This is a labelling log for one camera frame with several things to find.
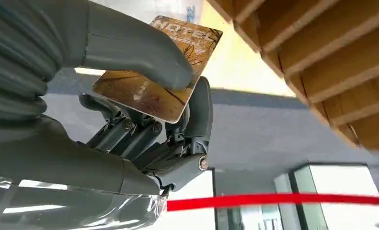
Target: robotic hand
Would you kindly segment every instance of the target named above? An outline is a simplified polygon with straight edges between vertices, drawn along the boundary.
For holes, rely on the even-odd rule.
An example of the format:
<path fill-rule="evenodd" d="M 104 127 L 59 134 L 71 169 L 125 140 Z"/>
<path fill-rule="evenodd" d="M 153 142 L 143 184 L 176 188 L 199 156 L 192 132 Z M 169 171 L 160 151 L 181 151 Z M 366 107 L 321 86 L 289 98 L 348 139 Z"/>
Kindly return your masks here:
<path fill-rule="evenodd" d="M 81 95 L 81 104 L 101 111 L 112 127 L 84 145 L 42 114 L 40 98 L 59 69 L 79 66 L 139 71 L 170 89 L 193 77 L 166 34 L 107 7 L 88 0 L 0 0 L 0 176 L 157 195 L 178 190 L 207 167 L 212 105 L 205 78 L 181 120 L 166 124 L 162 144 L 150 143 L 160 133 L 158 122 L 143 123 L 137 112 Z M 128 122 L 141 128 L 126 129 Z M 159 132 L 144 138 L 154 127 Z"/>

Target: wooden ceiling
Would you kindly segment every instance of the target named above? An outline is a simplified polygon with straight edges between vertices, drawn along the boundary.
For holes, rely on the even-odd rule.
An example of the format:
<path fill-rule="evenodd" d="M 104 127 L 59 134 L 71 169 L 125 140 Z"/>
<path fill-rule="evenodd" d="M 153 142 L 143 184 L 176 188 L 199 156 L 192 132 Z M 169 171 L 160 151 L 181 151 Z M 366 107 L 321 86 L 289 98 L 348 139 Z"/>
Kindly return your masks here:
<path fill-rule="evenodd" d="M 379 150 L 379 0 L 207 1 L 321 122 Z"/>

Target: transparent plastic cover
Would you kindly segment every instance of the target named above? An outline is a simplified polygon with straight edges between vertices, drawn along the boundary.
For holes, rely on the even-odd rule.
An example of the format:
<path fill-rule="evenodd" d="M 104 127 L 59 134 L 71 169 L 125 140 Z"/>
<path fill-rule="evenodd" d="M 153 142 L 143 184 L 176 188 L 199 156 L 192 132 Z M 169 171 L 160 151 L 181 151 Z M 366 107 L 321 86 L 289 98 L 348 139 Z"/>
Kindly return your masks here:
<path fill-rule="evenodd" d="M 0 177 L 0 230 L 135 230 L 166 212 L 159 195 L 126 195 Z"/>

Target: red rope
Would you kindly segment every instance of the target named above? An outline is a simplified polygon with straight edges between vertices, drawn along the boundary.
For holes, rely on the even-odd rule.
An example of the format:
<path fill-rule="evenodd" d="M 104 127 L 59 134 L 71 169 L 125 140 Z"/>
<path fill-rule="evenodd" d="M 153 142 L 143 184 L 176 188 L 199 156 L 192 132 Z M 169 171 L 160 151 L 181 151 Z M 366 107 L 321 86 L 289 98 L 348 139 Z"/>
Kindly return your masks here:
<path fill-rule="evenodd" d="M 185 200 L 169 200 L 168 211 L 188 210 L 207 207 L 237 207 L 244 205 L 266 204 L 301 204 L 301 203 L 348 203 L 361 205 L 379 205 L 379 197 L 362 195 L 331 195 L 331 194 L 254 194 L 225 195 L 209 198 Z"/>

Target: metal screw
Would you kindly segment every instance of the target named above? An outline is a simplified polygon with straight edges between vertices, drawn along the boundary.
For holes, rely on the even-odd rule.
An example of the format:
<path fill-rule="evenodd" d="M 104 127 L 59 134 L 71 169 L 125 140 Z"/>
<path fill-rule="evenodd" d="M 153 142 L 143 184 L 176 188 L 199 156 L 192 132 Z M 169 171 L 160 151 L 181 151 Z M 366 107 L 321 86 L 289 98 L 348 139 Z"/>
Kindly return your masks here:
<path fill-rule="evenodd" d="M 161 125 L 161 123 L 158 122 L 158 121 L 155 122 L 154 126 L 152 127 L 152 133 L 154 135 L 158 135 L 158 134 L 161 133 L 161 131 L 162 131 L 162 125 Z"/>
<path fill-rule="evenodd" d="M 125 131 L 130 131 L 134 128 L 134 123 L 131 122 L 130 120 L 125 121 L 124 125 Z"/>
<path fill-rule="evenodd" d="M 204 171 L 208 168 L 209 162 L 207 161 L 207 157 L 203 156 L 201 159 L 199 159 L 199 169 Z"/>

